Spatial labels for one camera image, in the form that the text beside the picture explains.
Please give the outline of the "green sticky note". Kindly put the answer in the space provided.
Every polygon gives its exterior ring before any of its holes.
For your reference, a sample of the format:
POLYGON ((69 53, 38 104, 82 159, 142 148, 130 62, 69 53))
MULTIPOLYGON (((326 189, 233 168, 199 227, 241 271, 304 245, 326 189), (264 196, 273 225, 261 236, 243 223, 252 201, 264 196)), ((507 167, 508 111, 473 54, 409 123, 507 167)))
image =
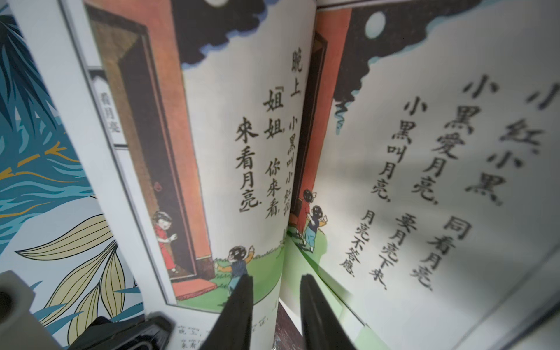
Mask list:
POLYGON ((303 335, 300 282, 310 275, 318 284, 328 306, 356 349, 388 349, 368 321, 372 313, 354 294, 318 265, 307 251, 303 251, 294 227, 289 227, 284 241, 284 265, 279 300, 298 333, 303 335))

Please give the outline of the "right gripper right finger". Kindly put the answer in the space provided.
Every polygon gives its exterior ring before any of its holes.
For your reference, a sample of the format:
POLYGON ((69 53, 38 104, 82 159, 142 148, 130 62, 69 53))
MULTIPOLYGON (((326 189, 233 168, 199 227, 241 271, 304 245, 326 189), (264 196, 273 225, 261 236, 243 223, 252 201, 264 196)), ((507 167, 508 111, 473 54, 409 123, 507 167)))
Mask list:
POLYGON ((310 274, 300 280, 300 314, 305 349, 350 349, 349 337, 310 274))

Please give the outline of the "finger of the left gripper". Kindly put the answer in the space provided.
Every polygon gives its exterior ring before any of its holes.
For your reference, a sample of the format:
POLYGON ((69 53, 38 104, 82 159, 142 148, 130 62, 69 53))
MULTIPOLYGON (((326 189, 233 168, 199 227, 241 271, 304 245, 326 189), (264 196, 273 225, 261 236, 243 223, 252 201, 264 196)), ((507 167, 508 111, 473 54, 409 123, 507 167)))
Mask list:
POLYGON ((96 318, 69 350, 165 349, 175 324, 162 315, 137 316, 122 322, 96 318))

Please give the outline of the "green cover picture book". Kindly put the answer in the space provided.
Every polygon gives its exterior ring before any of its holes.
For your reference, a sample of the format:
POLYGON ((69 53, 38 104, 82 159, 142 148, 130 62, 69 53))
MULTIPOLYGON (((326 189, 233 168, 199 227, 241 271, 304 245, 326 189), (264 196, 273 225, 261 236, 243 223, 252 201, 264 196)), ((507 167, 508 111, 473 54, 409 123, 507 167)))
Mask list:
POLYGON ((3 1, 1 269, 199 349, 293 227, 388 349, 559 348, 558 1, 3 1))

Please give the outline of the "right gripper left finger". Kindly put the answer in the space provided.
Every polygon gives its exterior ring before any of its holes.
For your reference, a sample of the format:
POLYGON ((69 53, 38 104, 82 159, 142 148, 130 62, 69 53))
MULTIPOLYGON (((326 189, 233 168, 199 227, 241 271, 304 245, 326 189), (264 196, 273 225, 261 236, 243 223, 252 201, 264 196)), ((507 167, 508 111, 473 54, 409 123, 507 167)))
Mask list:
POLYGON ((245 275, 200 350, 249 350, 252 338, 253 278, 245 275))

